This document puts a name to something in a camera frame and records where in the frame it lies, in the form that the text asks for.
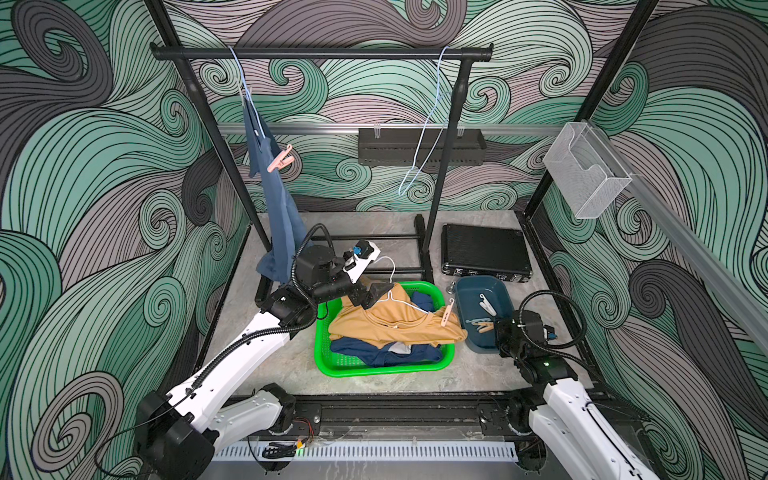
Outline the white wire hanger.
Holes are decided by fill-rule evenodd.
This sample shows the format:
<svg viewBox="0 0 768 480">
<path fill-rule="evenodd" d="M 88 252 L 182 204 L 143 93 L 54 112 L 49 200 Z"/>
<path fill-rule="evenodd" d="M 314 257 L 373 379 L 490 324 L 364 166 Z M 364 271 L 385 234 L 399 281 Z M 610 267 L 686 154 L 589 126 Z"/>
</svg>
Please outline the white wire hanger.
<svg viewBox="0 0 768 480">
<path fill-rule="evenodd" d="M 375 265 L 375 264 L 377 264 L 378 262 L 380 262 L 381 260 L 384 260 L 384 259 L 387 259 L 391 263 L 391 265 L 392 265 L 392 269 L 391 269 L 391 272 L 390 272 L 390 275 L 389 275 L 389 280 L 390 280 L 389 283 L 392 283 L 393 285 L 396 285 L 396 283 L 393 281 L 393 279 L 394 279 L 394 274 L 396 273 L 397 267 L 396 267 L 395 261 L 391 257 L 386 256 L 386 255 L 385 256 L 380 256 L 375 261 L 373 261 L 373 264 Z M 413 308 L 413 309 L 415 309 L 415 310 L 417 310 L 417 311 L 419 311 L 421 313 L 433 313 L 434 312 L 433 309 L 428 309 L 428 310 L 423 309 L 421 307 L 421 305 L 419 305 L 418 303 L 414 303 L 412 301 L 412 299 L 410 299 L 408 302 L 405 302 L 403 300 L 399 300 L 399 299 L 394 298 L 393 294 L 392 294 L 392 290 L 388 291 L 387 294 L 385 296 L 381 297 L 379 300 L 377 300 L 376 303 L 378 304 L 378 303 L 389 302 L 389 301 L 393 301 L 395 303 L 400 303 L 400 304 L 403 304 L 403 305 L 409 305 L 411 308 Z"/>
</svg>

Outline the tan cartoon print t-shirt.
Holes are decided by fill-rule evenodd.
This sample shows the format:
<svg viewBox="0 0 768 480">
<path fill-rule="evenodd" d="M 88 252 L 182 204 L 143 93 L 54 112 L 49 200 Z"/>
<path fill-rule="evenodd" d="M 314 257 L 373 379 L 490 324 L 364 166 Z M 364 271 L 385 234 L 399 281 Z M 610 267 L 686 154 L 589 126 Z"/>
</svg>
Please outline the tan cartoon print t-shirt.
<svg viewBox="0 0 768 480">
<path fill-rule="evenodd" d="M 340 312 L 327 328 L 331 340 L 353 338 L 383 348 L 393 342 L 437 347 L 468 338 L 454 311 L 443 320 L 445 307 L 429 312 L 417 306 L 399 283 L 368 309 L 353 306 L 347 297 L 341 301 Z"/>
</svg>

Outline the navy Mickey print t-shirt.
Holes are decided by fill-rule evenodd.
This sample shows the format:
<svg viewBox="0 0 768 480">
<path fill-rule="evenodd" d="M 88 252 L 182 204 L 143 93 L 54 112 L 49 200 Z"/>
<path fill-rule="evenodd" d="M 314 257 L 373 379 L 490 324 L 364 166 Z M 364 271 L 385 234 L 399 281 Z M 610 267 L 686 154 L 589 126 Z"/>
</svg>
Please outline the navy Mickey print t-shirt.
<svg viewBox="0 0 768 480">
<path fill-rule="evenodd" d="M 443 307 L 442 300 L 436 300 L 432 294 L 422 289 L 406 291 L 410 294 L 414 303 L 418 303 L 425 310 L 433 309 L 436 312 Z M 383 348 L 377 348 L 371 344 L 353 338 L 341 338 L 331 340 L 327 331 L 327 351 L 337 356 L 345 363 L 352 363 L 356 368 L 376 369 L 395 368 L 404 369 L 412 365 L 440 364 L 445 358 L 445 349 L 449 344 L 432 346 L 429 344 L 406 345 L 401 342 L 390 343 Z"/>
</svg>

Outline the slate blue t-shirt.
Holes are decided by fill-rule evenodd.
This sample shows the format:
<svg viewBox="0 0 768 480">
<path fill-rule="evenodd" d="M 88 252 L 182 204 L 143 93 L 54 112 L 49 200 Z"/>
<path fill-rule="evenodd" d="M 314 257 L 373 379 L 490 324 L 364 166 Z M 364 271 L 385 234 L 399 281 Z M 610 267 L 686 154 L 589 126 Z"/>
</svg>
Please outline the slate blue t-shirt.
<svg viewBox="0 0 768 480">
<path fill-rule="evenodd" d="M 272 238 L 272 248 L 259 261 L 257 271 L 275 282 L 288 283 L 294 256 L 307 230 L 279 169 L 268 170 L 283 149 L 250 101 L 244 101 L 243 111 L 250 157 L 249 176 L 259 176 Z"/>
</svg>

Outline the light blue wire hanger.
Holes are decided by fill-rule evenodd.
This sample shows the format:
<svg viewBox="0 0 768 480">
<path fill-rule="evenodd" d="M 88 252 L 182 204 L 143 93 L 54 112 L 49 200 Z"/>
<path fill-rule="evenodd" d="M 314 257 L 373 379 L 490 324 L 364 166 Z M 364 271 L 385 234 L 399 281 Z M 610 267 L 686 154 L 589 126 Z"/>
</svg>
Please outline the light blue wire hanger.
<svg viewBox="0 0 768 480">
<path fill-rule="evenodd" d="M 443 59 L 444 59 L 445 54 L 446 54 L 448 49 L 449 49 L 448 45 L 444 46 L 441 49 L 440 54 L 438 56 L 437 63 L 435 65 L 434 102 L 433 102 L 433 105 L 432 105 L 431 109 L 429 110 L 429 113 L 427 114 L 427 116 L 426 116 L 426 118 L 425 118 L 425 120 L 424 120 L 424 122 L 422 124 L 422 128 L 421 128 L 421 131 L 420 131 L 420 134 L 419 134 L 419 137 L 418 137 L 418 141 L 417 141 L 417 144 L 416 144 L 415 149 L 414 149 L 414 155 L 412 157 L 411 166 L 406 171 L 405 175 L 403 176 L 403 178 L 402 178 L 402 180 L 401 180 L 401 182 L 400 182 L 400 184 L 398 186 L 397 194 L 399 196 L 406 195 L 407 192 L 412 187 L 412 185 L 415 182 L 415 180 L 423 172 L 424 167 L 426 166 L 426 164 L 427 164 L 427 162 L 429 160 L 429 157 L 434 152 L 434 150 L 435 150 L 435 148 L 437 146 L 437 142 L 438 142 L 438 140 L 440 139 L 440 137 L 442 135 L 442 129 L 439 129 L 438 130 L 438 134 L 437 134 L 437 139 L 432 143 L 432 146 L 430 147 L 428 153 L 425 155 L 425 158 L 420 163 L 417 163 L 417 160 L 418 160 L 420 152 L 421 152 L 421 147 L 422 147 L 424 139 L 425 139 L 427 127 L 429 126 L 430 121 L 432 120 L 432 117 L 436 113 L 437 108 L 439 107 L 441 99 L 442 99 L 442 80 L 441 80 L 442 68 L 441 68 L 441 65 L 442 65 Z"/>
</svg>

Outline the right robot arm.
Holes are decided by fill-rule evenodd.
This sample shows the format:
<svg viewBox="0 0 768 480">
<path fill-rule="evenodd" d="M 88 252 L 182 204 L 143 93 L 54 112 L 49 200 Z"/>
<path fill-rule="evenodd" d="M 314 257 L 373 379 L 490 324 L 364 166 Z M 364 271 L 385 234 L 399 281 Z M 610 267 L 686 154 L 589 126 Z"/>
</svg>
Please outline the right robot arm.
<svg viewBox="0 0 768 480">
<path fill-rule="evenodd" d="M 533 300 L 550 296 L 573 308 L 579 329 L 563 344 L 552 344 L 544 333 L 541 317 L 527 308 Z M 496 326 L 497 348 L 502 357 L 513 360 L 528 393 L 516 394 L 507 410 L 511 430 L 521 437 L 534 436 L 537 443 L 529 462 L 544 450 L 554 454 L 573 479 L 656 479 L 658 475 L 635 453 L 605 418 L 587 388 L 572 368 L 574 363 L 591 368 L 567 350 L 586 338 L 586 315 L 567 295 L 539 290 L 527 295 L 509 318 Z"/>
</svg>

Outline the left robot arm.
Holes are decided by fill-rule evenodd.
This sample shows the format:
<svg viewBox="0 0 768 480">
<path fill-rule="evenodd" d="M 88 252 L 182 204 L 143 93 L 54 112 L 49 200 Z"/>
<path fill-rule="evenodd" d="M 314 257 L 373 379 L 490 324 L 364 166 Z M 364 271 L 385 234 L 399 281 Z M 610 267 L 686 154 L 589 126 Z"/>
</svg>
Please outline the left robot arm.
<svg viewBox="0 0 768 480">
<path fill-rule="evenodd" d="M 237 403 L 231 395 L 269 356 L 315 323 L 320 305 L 346 297 L 368 309 L 388 293 L 391 282 L 361 280 L 379 256 L 370 240 L 338 255 L 331 242 L 316 245 L 305 238 L 288 282 L 270 294 L 234 340 L 187 380 L 140 402 L 135 451 L 150 471 L 161 479 L 196 479 L 216 453 L 248 435 L 289 431 L 295 399 L 277 384 Z"/>
</svg>

